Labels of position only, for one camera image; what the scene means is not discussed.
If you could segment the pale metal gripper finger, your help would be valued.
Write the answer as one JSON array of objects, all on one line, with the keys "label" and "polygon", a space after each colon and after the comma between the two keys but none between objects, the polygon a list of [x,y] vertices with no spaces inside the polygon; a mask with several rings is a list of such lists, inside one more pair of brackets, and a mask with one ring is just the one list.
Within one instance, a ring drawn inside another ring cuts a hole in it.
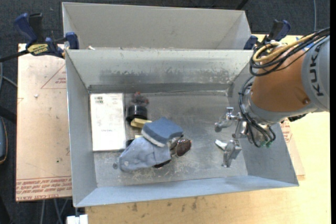
[{"label": "pale metal gripper finger", "polygon": [[229,168],[233,159],[236,159],[242,148],[237,140],[230,140],[229,142],[223,142],[221,140],[215,140],[215,144],[223,150],[223,163],[222,166]]},{"label": "pale metal gripper finger", "polygon": [[235,113],[233,107],[227,107],[226,112],[214,124],[215,132],[230,127],[234,122],[240,121],[240,112]]}]

